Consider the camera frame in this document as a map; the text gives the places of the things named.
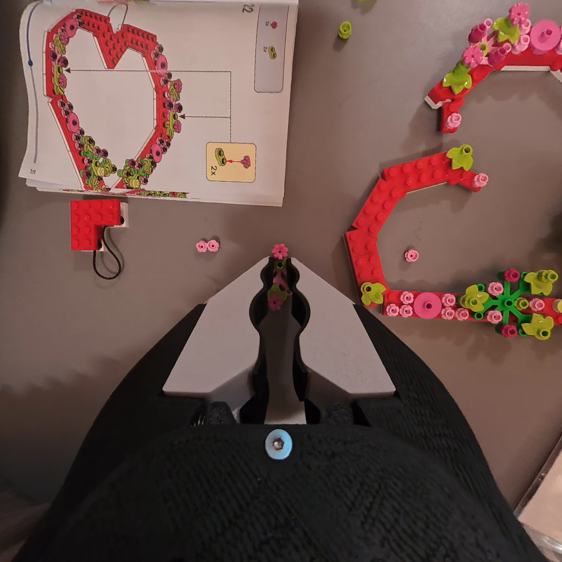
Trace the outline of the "red L-shaped lego assembly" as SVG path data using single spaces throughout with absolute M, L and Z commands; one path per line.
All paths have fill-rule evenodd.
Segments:
M 105 251 L 104 228 L 127 228 L 128 204 L 116 199 L 72 200 L 70 202 L 71 249 Z

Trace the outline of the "lime stem with pink flowers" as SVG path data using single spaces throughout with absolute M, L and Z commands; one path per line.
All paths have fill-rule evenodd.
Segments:
M 276 244 L 271 250 L 273 256 L 273 282 L 268 290 L 268 307 L 270 311 L 282 308 L 288 296 L 292 294 L 287 277 L 287 258 L 289 249 L 282 244 Z

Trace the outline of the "clear plastic container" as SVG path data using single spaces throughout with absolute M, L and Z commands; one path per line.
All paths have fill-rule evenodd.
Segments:
M 548 561 L 561 561 L 561 439 L 514 514 Z

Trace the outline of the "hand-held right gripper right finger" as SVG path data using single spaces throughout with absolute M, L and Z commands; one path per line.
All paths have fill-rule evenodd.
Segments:
M 291 314 L 298 324 L 292 376 L 305 422 L 317 424 L 335 404 L 395 393 L 354 303 L 295 258 L 287 260 Z

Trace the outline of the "large red heart frame section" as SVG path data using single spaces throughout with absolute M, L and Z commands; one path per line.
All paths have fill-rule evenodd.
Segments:
M 345 233 L 361 303 L 368 309 L 380 307 L 388 317 L 475 321 L 492 325 L 505 338 L 547 341 L 554 328 L 561 327 L 561 299 L 550 297 L 559 279 L 554 270 L 506 269 L 497 274 L 497 281 L 471 285 L 464 293 L 392 290 L 385 281 L 377 235 L 397 203 L 409 193 L 442 184 L 477 193 L 489 178 L 472 166 L 473 147 L 463 144 L 382 171 Z

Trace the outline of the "lego instruction booklet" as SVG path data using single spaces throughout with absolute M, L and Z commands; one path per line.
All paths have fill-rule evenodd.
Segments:
M 298 1 L 35 1 L 19 176 L 41 191 L 280 207 Z

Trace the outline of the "red flowered heart frame section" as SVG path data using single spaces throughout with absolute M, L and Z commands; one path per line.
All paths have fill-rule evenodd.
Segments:
M 460 60 L 425 97 L 439 110 L 441 133 L 458 130 L 467 94 L 499 71 L 549 73 L 561 82 L 561 25 L 554 20 L 533 23 L 525 3 L 513 5 L 506 17 L 475 25 Z

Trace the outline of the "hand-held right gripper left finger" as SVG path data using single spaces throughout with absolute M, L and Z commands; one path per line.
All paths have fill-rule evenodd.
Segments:
M 262 423 L 269 402 L 265 344 L 273 258 L 264 258 L 210 298 L 162 391 L 226 402 L 242 422 Z

